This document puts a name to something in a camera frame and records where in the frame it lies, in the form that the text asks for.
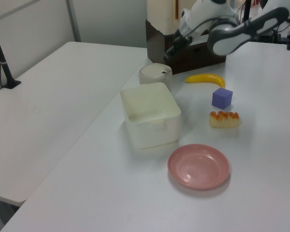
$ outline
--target round lid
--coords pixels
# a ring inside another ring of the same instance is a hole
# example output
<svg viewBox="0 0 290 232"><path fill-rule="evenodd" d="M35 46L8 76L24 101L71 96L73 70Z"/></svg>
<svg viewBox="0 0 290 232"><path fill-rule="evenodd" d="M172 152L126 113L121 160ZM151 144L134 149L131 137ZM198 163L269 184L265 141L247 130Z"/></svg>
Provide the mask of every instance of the round lid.
<svg viewBox="0 0 290 232"><path fill-rule="evenodd" d="M172 71L172 69L169 66L154 63L142 68L140 74L151 78L159 78L169 74L170 71Z"/></svg>

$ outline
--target white box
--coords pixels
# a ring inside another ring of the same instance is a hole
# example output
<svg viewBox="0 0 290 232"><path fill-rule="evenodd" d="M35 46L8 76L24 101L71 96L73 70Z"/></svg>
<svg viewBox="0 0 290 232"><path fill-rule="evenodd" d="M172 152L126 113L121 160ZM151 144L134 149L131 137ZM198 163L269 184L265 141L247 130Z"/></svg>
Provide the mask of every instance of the white box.
<svg viewBox="0 0 290 232"><path fill-rule="evenodd" d="M158 146L178 139L181 111L164 83L123 89L120 96L135 147Z"/></svg>

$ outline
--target white table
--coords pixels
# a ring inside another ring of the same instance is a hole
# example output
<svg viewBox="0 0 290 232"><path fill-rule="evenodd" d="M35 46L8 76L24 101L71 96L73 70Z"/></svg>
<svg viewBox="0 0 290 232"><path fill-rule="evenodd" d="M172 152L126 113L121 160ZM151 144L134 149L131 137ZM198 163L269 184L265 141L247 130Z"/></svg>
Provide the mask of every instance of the white table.
<svg viewBox="0 0 290 232"><path fill-rule="evenodd" d="M137 73L123 88L138 85ZM211 83L185 84L192 73L216 73L233 91L242 124L209 126ZM131 146L119 94L22 205L2 232L290 232L290 51L284 45L247 43L225 64L174 76L182 110L177 143ZM231 178L207 191L187 189L168 175L179 146L220 150Z"/></svg>
<svg viewBox="0 0 290 232"><path fill-rule="evenodd" d="M0 90L0 200L20 206L136 67L144 48L67 43Z"/></svg>

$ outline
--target white wall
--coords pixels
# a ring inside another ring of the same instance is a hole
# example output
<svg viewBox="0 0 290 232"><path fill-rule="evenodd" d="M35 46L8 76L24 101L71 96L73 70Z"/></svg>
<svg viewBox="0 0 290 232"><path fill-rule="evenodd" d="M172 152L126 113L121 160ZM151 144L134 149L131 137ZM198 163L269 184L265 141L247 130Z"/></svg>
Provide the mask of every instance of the white wall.
<svg viewBox="0 0 290 232"><path fill-rule="evenodd" d="M74 36L65 0L39 0L0 20L0 44L14 78L70 41Z"/></svg>
<svg viewBox="0 0 290 232"><path fill-rule="evenodd" d="M146 0L70 0L80 40L146 47Z"/></svg>

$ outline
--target pink plate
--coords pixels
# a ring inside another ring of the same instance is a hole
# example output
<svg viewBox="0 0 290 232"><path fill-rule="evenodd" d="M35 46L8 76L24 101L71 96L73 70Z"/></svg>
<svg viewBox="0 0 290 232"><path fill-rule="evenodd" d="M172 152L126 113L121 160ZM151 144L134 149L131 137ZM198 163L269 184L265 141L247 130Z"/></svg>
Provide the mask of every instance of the pink plate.
<svg viewBox="0 0 290 232"><path fill-rule="evenodd" d="M189 144L176 149L168 161L170 174L191 189L211 189L229 175L227 158L213 147Z"/></svg>

